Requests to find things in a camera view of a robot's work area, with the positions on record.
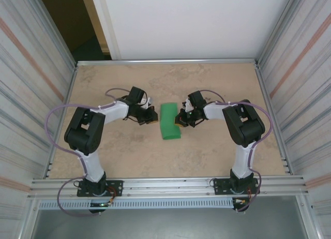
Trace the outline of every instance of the enclosure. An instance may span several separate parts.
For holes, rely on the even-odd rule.
[[[107,238],[104,228],[119,238],[330,236],[331,0],[91,1],[112,61],[76,63],[41,0],[0,0],[1,238]],[[217,119],[181,128],[177,140],[163,140],[159,123],[106,124],[100,163],[107,178],[123,181],[122,196],[100,217],[59,210],[59,188],[83,169],[47,140],[48,112],[111,103],[106,90],[132,86],[158,114],[202,89],[268,111],[274,129],[253,162],[261,191],[245,213],[232,210],[240,195],[216,195],[210,184],[229,177],[236,155]],[[47,124],[67,149],[74,112],[56,111]],[[59,199],[88,214],[104,197],[77,197],[70,182]]]

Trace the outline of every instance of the ventilated metal strip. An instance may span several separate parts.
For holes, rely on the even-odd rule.
[[[91,200],[63,200],[66,210],[93,210]],[[171,198],[171,199],[115,199],[108,209],[162,209],[162,208],[233,208],[232,198]],[[43,200],[40,210],[58,210],[56,200]]]

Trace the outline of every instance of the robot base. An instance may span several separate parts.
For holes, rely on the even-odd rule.
[[[112,197],[107,187],[115,189],[116,197],[122,196],[123,181],[106,180],[106,174],[96,183],[87,179],[78,182],[77,197]]]
[[[215,178],[214,182],[214,191],[215,195],[232,195],[232,194],[245,194],[248,195],[249,191],[251,194],[255,194],[258,189],[258,179],[254,178],[252,173],[246,178],[238,178],[230,171],[230,178]]]

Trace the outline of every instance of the white wall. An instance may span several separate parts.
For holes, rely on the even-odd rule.
[[[288,0],[94,0],[113,59],[257,57]]]

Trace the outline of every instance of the black mounting plate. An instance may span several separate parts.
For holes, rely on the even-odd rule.
[[[77,197],[95,197],[93,193],[89,193],[86,190],[86,187],[83,184],[83,181],[77,181],[79,182],[78,190],[77,190]],[[112,180],[106,180],[106,189],[108,186],[113,187],[116,190],[116,196],[120,197],[122,196],[123,191],[123,181],[112,181]],[[105,191],[101,197],[112,197],[112,194],[108,191]]]
[[[255,194],[258,189],[257,178],[253,178],[253,181],[247,186],[245,190],[241,192],[235,192],[232,189],[229,178],[215,178],[213,179],[213,184],[215,195],[248,194],[248,187],[250,188],[252,194]]]

